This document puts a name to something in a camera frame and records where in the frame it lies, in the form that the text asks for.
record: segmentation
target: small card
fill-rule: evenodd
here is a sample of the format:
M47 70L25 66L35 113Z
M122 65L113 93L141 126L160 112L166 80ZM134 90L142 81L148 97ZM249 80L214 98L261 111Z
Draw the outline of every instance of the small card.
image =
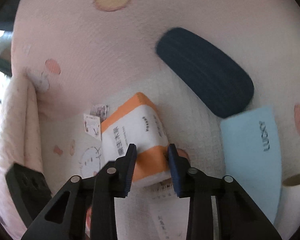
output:
M86 133L101 141L100 117L89 114L83 114L83 119Z
M103 122L107 118L108 106L104 104L94 105L91 108L90 115L100 117L100 122Z

